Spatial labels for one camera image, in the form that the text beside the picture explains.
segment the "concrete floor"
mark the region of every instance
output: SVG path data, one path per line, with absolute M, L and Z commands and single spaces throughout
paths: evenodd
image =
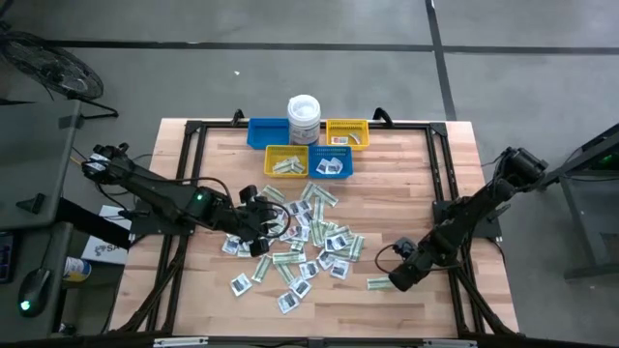
M 619 45 L 619 3 L 613 0 L 434 5 L 443 44 Z M 6 19 L 17 30 L 57 40 L 432 43 L 423 0 L 21 0 Z M 100 102 L 121 112 L 118 120 L 86 124 L 75 142 L 83 152 L 98 143 L 129 141 L 133 154 L 149 153 L 160 118 L 231 117 L 239 107 L 250 117 L 283 116 L 287 99 L 301 93 L 320 100 L 324 118 L 368 118 L 382 106 L 396 119 L 446 119 L 431 52 L 70 51 L 103 79 Z M 523 146 L 553 167 L 619 121 L 617 58 L 447 54 L 446 67 L 457 119 L 473 122 L 482 162 L 507 146 Z M 4 70 L 5 98 L 48 102 L 43 87 Z M 489 178 L 491 168 L 485 174 Z M 92 211 L 105 203 L 74 167 L 65 196 Z M 131 204 L 129 198 L 123 202 Z M 566 270 L 586 265 L 586 258 L 559 187 L 517 197 L 500 220 L 521 331 L 617 344 L 619 278 L 563 280 Z M 112 278 L 120 274 L 105 272 Z M 105 295 L 80 296 L 84 305 L 75 310 L 80 331 L 96 333 L 108 307 L 87 304 Z

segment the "wooden table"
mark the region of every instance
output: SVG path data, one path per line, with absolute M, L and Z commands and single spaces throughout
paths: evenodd
M 151 170 L 174 178 L 186 119 L 163 119 L 155 145 Z M 480 160 L 468 122 L 447 123 L 449 141 L 460 195 L 473 194 L 484 184 Z M 263 174 L 264 152 L 246 145 L 246 130 L 209 129 L 201 176 L 226 182 L 239 203 L 238 191 L 254 184 L 274 186 L 287 199 L 298 199 L 306 179 L 272 179 Z M 436 139 L 438 158 L 442 165 Z M 190 151 L 193 158 L 194 144 Z M 190 177 L 192 160 L 186 177 Z M 262 284 L 235 298 L 229 282 L 240 273 L 251 277 L 256 259 L 225 254 L 225 235 L 198 229 L 190 239 L 178 302 L 175 334 L 245 336 L 338 336 L 338 337 L 454 337 L 457 335 L 450 290 L 445 272 L 433 272 L 408 292 L 368 291 L 369 277 L 383 276 L 374 266 L 376 252 L 400 236 L 414 241 L 432 226 L 430 204 L 435 199 L 431 185 L 426 139 L 418 130 L 373 130 L 370 146 L 354 153 L 355 174 L 347 180 L 314 180 L 339 198 L 335 208 L 325 208 L 325 220 L 349 225 L 366 238 L 361 260 L 351 264 L 346 280 L 322 272 L 311 280 L 313 288 L 302 304 L 286 315 L 280 313 L 277 297 L 286 291 L 278 272 L 271 267 Z M 202 182 L 201 185 L 212 186 Z M 443 185 L 449 197 L 447 185 Z M 124 324 L 153 286 L 162 237 L 145 238 L 130 252 L 114 307 L 111 328 Z M 274 251 L 289 245 L 275 243 Z M 308 259 L 317 249 L 306 245 Z M 517 330 L 510 288 L 494 245 L 476 240 L 472 247 L 475 276 L 480 292 L 499 317 Z M 385 252 L 382 265 L 391 269 L 398 256 Z M 298 267 L 291 267 L 295 275 Z M 160 320 L 165 314 L 163 294 Z M 467 324 L 473 327 L 470 305 L 463 296 Z

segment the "blue tray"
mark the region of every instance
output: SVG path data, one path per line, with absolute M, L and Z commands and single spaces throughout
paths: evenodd
M 267 145 L 288 145 L 290 125 L 286 118 L 250 119 L 248 145 L 264 150 Z
M 320 160 L 341 160 L 343 168 L 339 174 L 320 174 L 316 167 Z M 352 165 L 352 149 L 350 146 L 309 146 L 308 174 L 314 179 L 346 179 L 354 172 Z

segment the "yellow tray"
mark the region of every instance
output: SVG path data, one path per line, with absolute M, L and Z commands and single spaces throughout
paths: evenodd
M 273 166 L 280 161 L 291 157 L 298 157 L 301 164 L 306 168 L 303 173 L 282 173 L 273 172 Z M 264 174 L 272 178 L 306 178 L 308 176 L 308 147 L 298 145 L 268 145 L 264 155 Z
M 357 144 L 350 133 L 357 133 L 361 144 Z M 360 151 L 369 145 L 368 120 L 327 120 L 327 145 L 343 145 L 331 142 L 333 136 L 347 136 L 348 144 L 353 150 Z

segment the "black fan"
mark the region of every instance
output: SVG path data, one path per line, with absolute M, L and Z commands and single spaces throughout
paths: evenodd
M 68 51 L 24 32 L 6 33 L 1 41 L 0 52 L 7 61 L 46 88 L 82 101 L 103 94 L 97 74 Z

